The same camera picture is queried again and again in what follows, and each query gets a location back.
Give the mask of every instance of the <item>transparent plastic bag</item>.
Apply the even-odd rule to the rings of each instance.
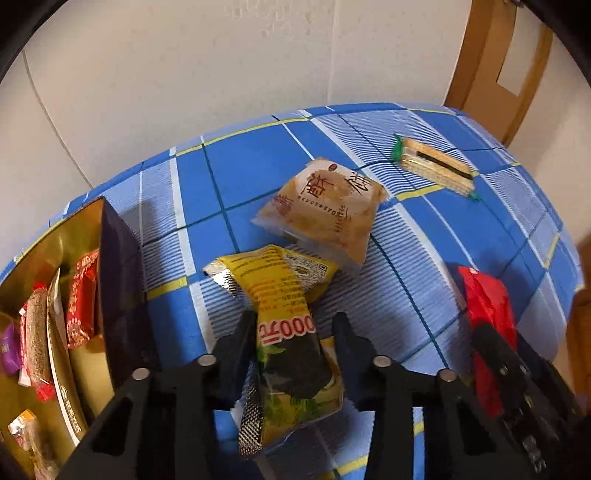
[[[267,202],[253,223],[355,273],[365,261],[378,205],[386,198],[383,185],[317,158]]]

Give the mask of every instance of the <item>red wrapper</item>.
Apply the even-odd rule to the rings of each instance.
[[[517,349],[517,331],[509,294],[503,282],[469,267],[458,267],[466,287],[466,303],[472,329],[483,322],[490,323],[509,343]],[[503,412],[499,389],[491,370],[482,357],[474,352],[474,379],[476,396],[490,417]]]
[[[30,387],[31,386],[31,378],[29,377],[29,370],[27,364],[27,302],[22,306],[21,310],[19,311],[19,315],[21,316],[20,320],[20,332],[21,332],[21,341],[20,341],[20,355],[21,355],[21,372],[18,377],[18,384],[22,385],[23,387]]]
[[[82,257],[72,278],[66,313],[68,348],[84,345],[95,334],[96,267],[99,251]]]

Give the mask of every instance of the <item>individually wrapped snack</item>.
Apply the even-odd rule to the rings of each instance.
[[[72,278],[66,330],[68,348],[77,348],[88,342],[95,334],[96,270],[99,251],[86,254],[76,264]]]
[[[339,370],[320,344],[297,269],[285,261],[294,254],[268,245],[218,259],[258,310],[258,382],[252,386],[256,394],[248,395],[239,433],[241,454],[246,456],[342,406]]]
[[[59,470],[46,442],[42,440],[40,425],[31,410],[25,410],[15,418],[8,430],[31,457],[36,480],[55,480]]]
[[[357,271],[365,261],[378,205],[387,197],[383,185],[362,173],[317,158],[286,183],[253,222]]]
[[[21,334],[20,340],[20,356],[21,356],[21,372],[18,374],[18,384],[23,387],[31,386],[31,378],[29,377],[29,370],[27,367],[27,304],[25,303],[19,310],[19,330]]]
[[[51,378],[47,347],[47,289],[45,286],[35,286],[35,290],[27,300],[25,343],[31,385],[37,392],[37,398],[45,402],[56,394]]]
[[[60,269],[47,292],[47,345],[57,401],[74,445],[78,445],[88,426],[76,391],[76,383],[67,349],[66,322],[61,306]]]
[[[2,332],[0,339],[0,350],[2,351],[2,363],[7,375],[14,375],[21,369],[21,355],[18,341],[18,331],[14,323],[9,323]]]

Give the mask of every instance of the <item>snack packet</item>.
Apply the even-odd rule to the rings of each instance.
[[[25,328],[27,370],[37,398],[45,402],[56,395],[47,346],[47,289],[37,284],[27,300]]]
[[[41,432],[37,417],[31,410],[25,410],[9,425],[8,430],[31,457],[36,480],[55,480],[59,470],[52,460],[48,446],[41,439]]]
[[[481,323],[490,323],[517,350],[517,330],[509,293],[503,282],[470,267],[458,267],[466,287],[466,304],[470,324],[475,329]],[[484,359],[474,351],[474,381],[476,396],[489,417],[498,417],[503,412],[499,387]]]
[[[362,173],[317,158],[259,210],[253,223],[358,271],[378,205],[387,197],[383,185]]]
[[[14,375],[21,369],[21,355],[19,352],[18,331],[14,323],[9,323],[2,332],[0,349],[2,351],[2,363],[7,375]]]
[[[244,456],[276,445],[296,428],[339,411],[343,402],[336,361],[320,344],[297,269],[285,261],[293,255],[301,263],[313,259],[327,267],[330,276],[316,281],[316,286],[326,289],[336,271],[333,263],[275,245],[217,259],[258,310],[258,381],[251,386],[256,393],[247,397],[239,433]],[[308,292],[316,298],[322,291],[309,284]]]
[[[96,269],[99,251],[95,250],[76,264],[72,278],[66,329],[68,348],[77,348],[88,342],[95,334]]]
[[[27,367],[27,304],[25,303],[18,311],[20,315],[19,330],[21,334],[20,340],[20,357],[21,357],[21,372],[18,375],[18,384],[23,387],[31,386],[31,378]]]

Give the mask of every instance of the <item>blue checkered tablecloth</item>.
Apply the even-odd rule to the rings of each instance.
[[[389,154],[393,132],[465,162],[482,201],[402,171]],[[470,374],[469,329],[457,265],[500,278],[518,329],[553,358],[572,298],[583,285],[563,223],[511,153],[464,113],[433,105],[321,106],[254,119],[204,134],[124,171],[72,200],[50,224],[104,195],[139,239],[145,289],[163,366],[210,351],[241,305],[202,268],[225,254],[281,239],[253,225],[257,210],[316,157],[377,179],[391,198],[378,211],[356,281],[337,274],[313,314],[323,336],[348,312],[357,333],[408,369]],[[7,266],[4,278],[14,267]],[[224,450],[236,450],[241,408],[216,412]],[[295,432],[286,444],[241,465],[237,478],[361,479],[372,413],[345,402],[340,413]],[[423,478],[423,425],[415,410],[415,477]]]

